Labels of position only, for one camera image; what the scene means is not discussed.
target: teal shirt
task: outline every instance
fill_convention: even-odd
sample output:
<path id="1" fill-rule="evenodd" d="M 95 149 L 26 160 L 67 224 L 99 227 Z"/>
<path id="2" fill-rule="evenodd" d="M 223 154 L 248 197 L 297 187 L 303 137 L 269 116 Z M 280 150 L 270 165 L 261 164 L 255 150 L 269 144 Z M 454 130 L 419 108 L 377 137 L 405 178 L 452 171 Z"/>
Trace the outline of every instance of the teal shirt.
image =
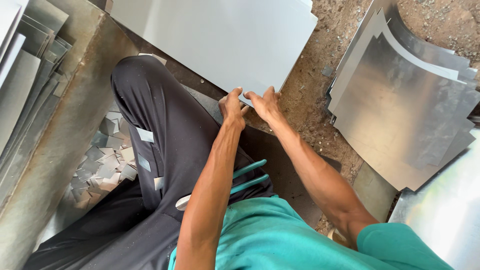
<path id="1" fill-rule="evenodd" d="M 452 270 L 410 227 L 380 223 L 365 227 L 358 251 L 308 226 L 277 196 L 227 207 L 216 252 L 218 270 Z M 176 249 L 171 255 L 173 270 Z"/>

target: shirt sleeve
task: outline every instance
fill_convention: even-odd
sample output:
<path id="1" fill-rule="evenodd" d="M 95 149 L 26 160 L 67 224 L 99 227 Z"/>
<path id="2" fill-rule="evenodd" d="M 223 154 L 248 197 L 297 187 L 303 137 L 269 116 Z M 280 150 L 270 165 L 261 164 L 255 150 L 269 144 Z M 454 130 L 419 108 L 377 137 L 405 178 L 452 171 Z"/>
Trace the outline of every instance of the shirt sleeve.
<path id="1" fill-rule="evenodd" d="M 399 270 L 453 270 L 405 224 L 369 225 L 357 237 L 360 253 Z"/>

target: dirt floor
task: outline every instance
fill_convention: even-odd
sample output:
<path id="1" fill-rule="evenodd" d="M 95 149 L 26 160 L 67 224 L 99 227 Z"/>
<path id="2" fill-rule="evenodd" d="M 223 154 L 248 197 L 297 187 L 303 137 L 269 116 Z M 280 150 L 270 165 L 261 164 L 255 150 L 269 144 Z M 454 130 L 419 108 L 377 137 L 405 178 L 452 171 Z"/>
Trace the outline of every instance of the dirt floor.
<path id="1" fill-rule="evenodd" d="M 363 160 L 323 111 L 324 95 L 335 72 L 330 77 L 321 72 L 325 65 L 337 67 L 370 3 L 370 0 L 313 0 L 312 13 L 318 17 L 318 25 L 282 88 L 280 101 L 290 124 L 316 151 L 341 161 L 341 173 L 351 184 Z M 399 1 L 398 5 L 413 33 L 437 46 L 455 50 L 470 59 L 471 67 L 480 69 L 478 0 L 408 0 Z M 480 115 L 480 106 L 474 112 Z M 273 134 L 254 110 L 246 115 L 246 122 Z M 322 216 L 317 231 L 327 235 L 331 228 Z"/>

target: person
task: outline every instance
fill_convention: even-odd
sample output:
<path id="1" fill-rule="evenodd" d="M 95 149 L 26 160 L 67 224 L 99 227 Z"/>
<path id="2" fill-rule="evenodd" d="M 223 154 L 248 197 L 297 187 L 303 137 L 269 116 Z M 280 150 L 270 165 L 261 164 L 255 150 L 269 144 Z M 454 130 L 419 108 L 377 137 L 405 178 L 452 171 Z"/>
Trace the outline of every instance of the person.
<path id="1" fill-rule="evenodd" d="M 129 123 L 138 180 L 123 181 L 87 215 L 42 243 L 24 269 L 248 270 L 452 269 L 407 226 L 379 223 L 342 176 L 319 157 L 282 115 L 280 93 L 241 87 L 219 102 L 218 124 L 157 59 L 127 57 L 112 89 Z M 348 240 L 335 243 L 309 227 L 274 192 L 238 146 L 249 99 L 275 132 L 314 202 Z M 138 130 L 152 132 L 154 142 Z M 154 179 L 163 187 L 155 189 Z M 185 212 L 176 202 L 191 194 Z"/>

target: dark gray pants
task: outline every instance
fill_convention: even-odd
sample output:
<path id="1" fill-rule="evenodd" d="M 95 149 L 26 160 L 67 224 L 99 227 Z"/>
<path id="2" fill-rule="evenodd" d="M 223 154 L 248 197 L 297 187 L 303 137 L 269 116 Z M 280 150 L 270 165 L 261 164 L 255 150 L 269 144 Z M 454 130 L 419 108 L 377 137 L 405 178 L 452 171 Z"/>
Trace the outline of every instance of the dark gray pants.
<path id="1" fill-rule="evenodd" d="M 24 269 L 166 269 L 177 245 L 183 211 L 175 208 L 190 194 L 207 161 L 220 125 L 157 59 L 127 57 L 113 70 L 112 89 L 130 124 L 138 154 L 150 172 L 138 167 L 138 180 L 123 181 L 84 217 L 42 243 Z M 153 132 L 142 141 L 136 127 Z M 234 170 L 254 161 L 239 147 Z M 260 168 L 233 181 L 262 176 Z M 164 187 L 155 190 L 154 178 Z M 230 196 L 229 204 L 274 195 L 270 179 Z"/>

